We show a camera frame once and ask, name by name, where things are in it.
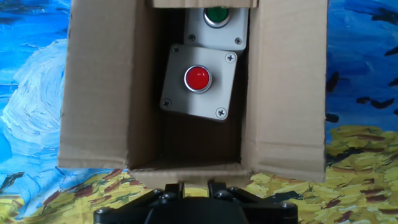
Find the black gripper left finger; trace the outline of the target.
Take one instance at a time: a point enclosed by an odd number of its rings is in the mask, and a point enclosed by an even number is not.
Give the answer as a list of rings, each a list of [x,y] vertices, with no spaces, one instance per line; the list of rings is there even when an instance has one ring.
[[[166,184],[154,189],[120,208],[101,207],[93,212],[93,223],[144,223],[150,211],[158,205],[184,197],[184,183]]]

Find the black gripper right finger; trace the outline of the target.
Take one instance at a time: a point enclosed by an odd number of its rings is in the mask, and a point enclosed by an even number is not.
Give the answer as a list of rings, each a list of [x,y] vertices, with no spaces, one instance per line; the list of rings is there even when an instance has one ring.
[[[214,180],[208,182],[208,193],[227,223],[298,223],[298,206],[292,202],[267,202],[239,187],[227,187]]]

